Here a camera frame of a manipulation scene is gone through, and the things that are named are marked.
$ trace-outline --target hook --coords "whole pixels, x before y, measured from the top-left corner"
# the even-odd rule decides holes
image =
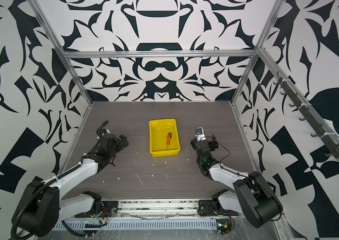
[[[282,79],[281,77],[279,77],[279,79],[277,80],[277,82],[276,82],[276,83],[273,83],[273,84],[275,84],[275,85],[281,84],[282,81],[283,81],[283,79]]]

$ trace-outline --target aluminum frame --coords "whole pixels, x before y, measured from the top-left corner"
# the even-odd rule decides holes
[[[197,214],[199,200],[195,199],[101,199],[101,201],[118,201],[118,212],[113,219],[136,218],[200,218]]]
[[[33,13],[35,14],[35,17],[37,21],[39,22],[40,26],[45,31],[45,34],[47,35],[57,55],[59,56],[60,60],[63,62],[63,65],[65,66],[67,71],[71,74],[71,77],[74,83],[76,84],[76,86],[78,87],[81,95],[83,96],[85,101],[88,103],[88,105],[91,105],[92,99],[90,98],[90,95],[86,91],[79,76],[76,74],[76,71],[74,70],[73,66],[64,57],[63,52],[61,50],[60,42],[58,41],[55,32],[52,30],[51,24],[48,22],[47,18],[45,17],[45,14],[43,13],[43,10],[40,7],[39,3],[37,2],[37,0],[27,0],[27,2],[29,3]]]
[[[258,55],[255,55],[255,56],[251,57],[251,59],[249,60],[247,66],[245,67],[244,73],[239,80],[239,85],[237,86],[237,88],[234,92],[234,95],[232,96],[231,103],[235,103],[236,99],[238,98],[238,96],[242,92],[244,85],[248,80],[249,74],[251,73],[253,67],[255,66],[257,59],[258,59]]]
[[[248,140],[247,134],[246,134],[246,132],[244,130],[243,124],[242,124],[241,119],[240,119],[239,110],[237,109],[236,105],[234,105],[234,104],[232,104],[231,107],[232,107],[232,111],[234,112],[234,117],[235,117],[237,126],[239,127],[239,132],[240,132],[240,134],[242,136],[242,139],[243,139],[243,142],[244,142],[244,146],[245,146],[245,148],[247,150],[247,154],[249,156],[249,160],[251,162],[252,169],[254,171],[261,172],[260,167],[255,162],[255,157],[254,157],[251,145],[249,144],[249,140]]]
[[[262,33],[260,34],[260,38],[259,41],[256,44],[256,48],[258,47],[262,47],[265,43],[265,41],[268,38],[268,35],[271,31],[271,29],[273,28],[273,26],[275,25],[275,22],[277,20],[277,16],[279,15],[280,10],[282,9],[283,4],[285,3],[286,0],[276,0],[275,4],[272,7],[272,11],[269,14],[269,17],[267,19],[267,22],[263,28]]]
[[[68,152],[68,155],[66,156],[66,158],[63,160],[63,163],[61,164],[61,167],[57,173],[57,175],[63,173],[65,170],[66,170],[66,167],[67,167],[67,164],[68,164],[68,161],[69,159],[71,158],[71,155],[73,153],[73,150],[75,149],[75,146],[76,146],[76,143],[77,141],[79,140],[79,136],[81,134],[81,131],[83,130],[84,128],[84,125],[88,119],[88,116],[90,115],[90,111],[92,109],[92,104],[91,105],[88,105],[87,109],[85,110],[85,113],[83,115],[83,119],[81,120],[81,123],[80,123],[80,126],[79,128],[77,129],[77,132],[75,134],[75,137],[73,138],[73,141],[72,141],[72,144],[70,146],[70,150]]]
[[[271,71],[271,73],[278,78],[282,77],[282,79],[289,79],[287,75],[283,72],[283,70],[280,68],[279,65],[275,63],[275,61],[272,59],[272,57],[268,54],[268,52],[264,48],[258,48],[256,50],[256,53],[260,56],[261,60],[264,62],[264,64],[268,67],[268,69]],[[328,136],[339,145],[339,136],[336,133],[335,130],[333,130],[328,123],[321,117],[321,115],[316,111],[316,109],[311,105],[311,103],[308,101],[308,99],[305,98],[305,96],[300,92],[300,90],[293,84],[291,81],[286,81],[287,85],[291,88],[291,90],[297,94],[300,101],[304,104],[310,105],[310,112],[315,117],[316,121],[322,124],[323,131],[328,134]]]
[[[146,58],[254,56],[255,50],[63,51],[65,58]]]
[[[247,67],[245,68],[244,74],[242,75],[241,79],[239,80],[239,85],[238,85],[237,89],[235,90],[234,95],[232,96],[231,103],[233,103],[233,104],[235,103],[237,97],[239,96],[239,94],[243,90],[243,87],[248,80],[249,74],[252,71],[252,69],[253,69],[256,61],[257,61],[258,54],[257,54],[256,50],[259,47],[262,47],[264,45],[264,42],[267,40],[268,35],[269,35],[271,29],[273,28],[273,26],[275,25],[275,22],[277,20],[277,16],[278,16],[283,4],[285,3],[285,1],[286,0],[276,0],[275,3],[273,4],[272,11],[268,16],[267,22],[264,25],[262,33],[260,34],[259,41],[257,42],[257,44],[255,46],[255,55],[251,58]]]

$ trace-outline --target patterned wallpaper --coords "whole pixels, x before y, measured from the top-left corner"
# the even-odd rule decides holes
[[[339,134],[339,0],[287,0],[265,49]]]
[[[249,57],[93,58],[71,62],[94,101],[231,100]]]
[[[39,0],[70,51],[253,49],[275,0]]]
[[[25,187],[58,172],[86,108],[28,3],[0,1],[0,239]]]
[[[339,134],[339,0],[287,0],[265,49]],[[256,161],[297,239],[339,239],[339,163],[273,82],[258,60],[237,102]]]
[[[294,236],[339,239],[339,163],[259,59],[237,100],[244,131]]]

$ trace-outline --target yellow tray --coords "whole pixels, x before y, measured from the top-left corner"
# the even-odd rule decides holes
[[[172,137],[167,150],[167,137],[169,132],[172,134]],[[153,157],[179,154],[180,144],[175,119],[149,121],[149,151]]]

